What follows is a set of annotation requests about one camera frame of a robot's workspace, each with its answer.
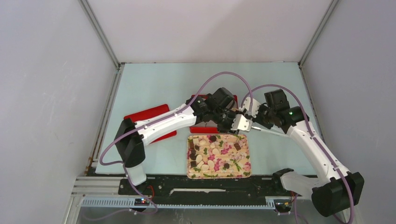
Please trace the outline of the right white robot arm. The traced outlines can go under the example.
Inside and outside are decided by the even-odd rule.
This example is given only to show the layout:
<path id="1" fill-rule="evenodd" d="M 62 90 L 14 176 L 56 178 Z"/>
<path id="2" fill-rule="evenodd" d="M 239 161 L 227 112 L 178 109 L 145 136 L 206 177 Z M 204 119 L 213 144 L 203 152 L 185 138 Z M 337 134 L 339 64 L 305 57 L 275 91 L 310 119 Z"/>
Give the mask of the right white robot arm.
<path id="1" fill-rule="evenodd" d="M 265 93 L 265 103 L 251 98 L 249 110 L 254 122 L 267 129 L 280 128 L 302 150 L 313 167 L 317 180 L 284 168 L 272 175 L 272 190 L 277 195 L 292 191 L 308 197 L 315 209 L 324 217 L 335 216 L 350 210 L 348 223 L 352 223 L 359 203 L 364 178 L 344 166 L 321 140 L 310 122 L 298 97 L 289 89 L 279 86 Z"/>

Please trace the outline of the white oval chocolate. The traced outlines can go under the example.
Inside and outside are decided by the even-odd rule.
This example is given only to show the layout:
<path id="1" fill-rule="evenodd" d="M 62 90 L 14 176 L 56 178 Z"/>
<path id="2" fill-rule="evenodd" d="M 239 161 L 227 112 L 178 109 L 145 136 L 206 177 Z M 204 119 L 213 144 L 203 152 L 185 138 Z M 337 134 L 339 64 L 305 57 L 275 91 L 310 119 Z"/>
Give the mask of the white oval chocolate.
<path id="1" fill-rule="evenodd" d="M 202 159 L 203 159 L 202 155 L 198 154 L 195 159 L 196 164 L 199 164 L 202 161 Z"/>
<path id="2" fill-rule="evenodd" d="M 215 166 L 215 163 L 212 160 L 208 160 L 207 165 L 208 165 L 209 169 L 213 169 Z"/>

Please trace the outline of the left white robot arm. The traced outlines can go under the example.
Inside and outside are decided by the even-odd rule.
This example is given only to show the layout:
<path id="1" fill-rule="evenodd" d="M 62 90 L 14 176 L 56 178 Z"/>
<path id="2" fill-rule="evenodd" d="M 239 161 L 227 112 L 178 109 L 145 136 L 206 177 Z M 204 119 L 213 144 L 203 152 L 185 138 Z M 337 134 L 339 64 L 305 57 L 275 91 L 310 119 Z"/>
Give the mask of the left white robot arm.
<path id="1" fill-rule="evenodd" d="M 179 108 L 152 119 L 136 122 L 131 119 L 123 120 L 114 141 L 130 182 L 130 189 L 136 194 L 146 192 L 148 182 L 143 169 L 145 146 L 159 137 L 208 121 L 214 122 L 220 132 L 237 133 L 235 122 L 240 117 L 239 111 L 228 107 L 233 102 L 233 94 L 222 87 L 213 94 L 207 94 L 205 98 L 195 95 Z"/>

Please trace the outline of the silver serving tongs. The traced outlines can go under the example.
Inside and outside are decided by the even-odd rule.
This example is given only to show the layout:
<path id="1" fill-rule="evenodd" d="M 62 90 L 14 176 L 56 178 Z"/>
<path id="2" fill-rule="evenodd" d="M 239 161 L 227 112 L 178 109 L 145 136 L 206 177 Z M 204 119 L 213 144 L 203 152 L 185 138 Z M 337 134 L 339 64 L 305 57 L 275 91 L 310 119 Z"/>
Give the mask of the silver serving tongs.
<path id="1" fill-rule="evenodd" d="M 271 134 L 271 135 L 280 136 L 280 137 L 285 137 L 285 138 L 288 138 L 288 137 L 289 137 L 289 136 L 286 135 L 286 134 L 279 133 L 279 132 L 275 132 L 275 131 L 271 131 L 271 130 L 268 130 L 268 129 L 262 129 L 262 128 L 260 128 L 260 127 L 252 126 L 251 129 L 252 129 L 252 130 L 254 129 L 254 130 L 257 130 L 257 131 L 260 131 L 260 132 L 263 132 L 263 133 L 268 133 L 268 134 Z"/>

